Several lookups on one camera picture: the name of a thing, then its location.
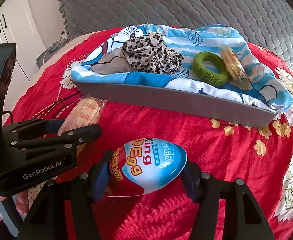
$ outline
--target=green hair band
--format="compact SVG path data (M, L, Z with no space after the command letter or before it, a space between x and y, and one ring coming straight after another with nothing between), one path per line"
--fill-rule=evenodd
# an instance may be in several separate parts
M206 69L203 65L203 61L211 62L220 71L220 73L214 73ZM221 87L229 78L226 73L226 67L223 60L218 55L208 51L200 52L194 57L192 69L201 81L204 81L214 87Z

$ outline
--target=gray quilted bedspread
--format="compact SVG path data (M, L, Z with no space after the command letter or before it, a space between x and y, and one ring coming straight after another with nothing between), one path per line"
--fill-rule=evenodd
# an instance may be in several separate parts
M144 23L228 25L293 69L293 10L285 0L60 0L60 12L71 38Z

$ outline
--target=packaged bread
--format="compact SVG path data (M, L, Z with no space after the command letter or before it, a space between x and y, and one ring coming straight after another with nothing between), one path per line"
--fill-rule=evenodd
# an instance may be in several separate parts
M81 99L61 125L57 135L60 136L65 131L98 123L106 102L107 100L90 96ZM84 147L85 144L79 145L76 154L78 155Z
M220 47L219 51L227 72L230 73L235 81L240 81L242 78L247 77L247 74L245 73L242 64L238 61L237 57L230 47Z

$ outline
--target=leopard print fabric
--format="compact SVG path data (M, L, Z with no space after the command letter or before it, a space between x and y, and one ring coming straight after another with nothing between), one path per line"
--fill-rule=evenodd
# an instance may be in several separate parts
M122 53L131 67L147 73L172 74L183 62L181 54L163 43L160 33L149 33L126 41Z

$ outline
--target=blue and white striped towel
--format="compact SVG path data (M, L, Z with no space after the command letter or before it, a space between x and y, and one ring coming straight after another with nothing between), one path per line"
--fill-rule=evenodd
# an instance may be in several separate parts
M182 66L173 75L144 72L116 73L102 75L90 71L92 63L103 54L120 48L127 40L147 33L162 33L164 43L184 56ZM213 52L220 56L219 47L227 45L233 49L242 63L250 81L248 90L240 89L234 82L215 88L199 81L192 71L193 58L201 51ZM144 85L208 94L214 97L255 105L269 111L284 113L293 104L293 98L286 87L275 78L272 70L252 55L248 44L237 30L224 25L209 25L196 30L175 29L165 25L144 24L129 26L112 35L95 49L80 64L73 64L72 78L83 83L120 83ZM218 71L209 63L206 67Z

